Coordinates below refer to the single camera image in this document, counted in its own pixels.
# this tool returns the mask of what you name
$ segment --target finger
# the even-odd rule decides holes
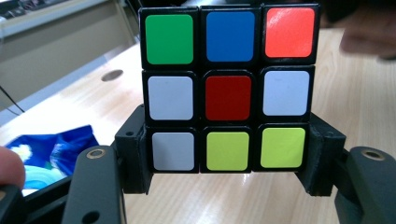
[[[389,43],[381,39],[359,35],[345,30],[340,44],[341,50],[348,53],[373,54],[381,58],[390,58],[396,55],[396,42]]]
[[[0,147],[0,186],[16,185],[23,189],[25,170],[20,157],[13,151]]]
[[[377,36],[387,42],[396,42],[396,8],[360,7],[335,27],[362,35]]]

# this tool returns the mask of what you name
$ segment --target wooden table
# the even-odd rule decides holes
[[[320,32],[312,111],[347,136],[347,149],[376,147],[396,157],[396,62],[343,55],[341,36]],[[115,69],[123,75],[101,80]],[[108,145],[142,104],[140,76],[136,45],[1,127],[0,145],[85,124]],[[148,196],[126,195],[126,212],[130,223],[338,223],[333,197],[308,196],[293,173],[155,175]]]

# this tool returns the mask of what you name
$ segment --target cube face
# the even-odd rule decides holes
[[[141,8],[144,69],[188,69],[197,59],[198,7]]]
[[[253,76],[247,71],[212,70],[204,77],[205,118],[241,122],[251,115]]]
[[[249,173],[251,136],[246,127],[208,127],[203,131],[202,173]]]
[[[318,4],[266,5],[263,10],[263,59],[268,63],[315,63]]]
[[[265,121],[308,121],[314,81],[313,66],[263,69],[260,115]]]
[[[196,76],[191,72],[143,72],[149,124],[194,123]]]
[[[190,15],[146,18],[147,58],[151,64],[189,64],[193,60],[193,20]]]
[[[142,8],[152,172],[300,170],[318,19],[313,3]]]
[[[154,173],[197,173],[195,130],[153,129],[148,131],[148,165]]]
[[[260,18],[257,7],[201,7],[205,64],[238,67],[255,63],[259,54]]]
[[[304,164],[308,142],[308,125],[265,124],[258,131],[260,161],[255,160],[255,171],[299,170]]]

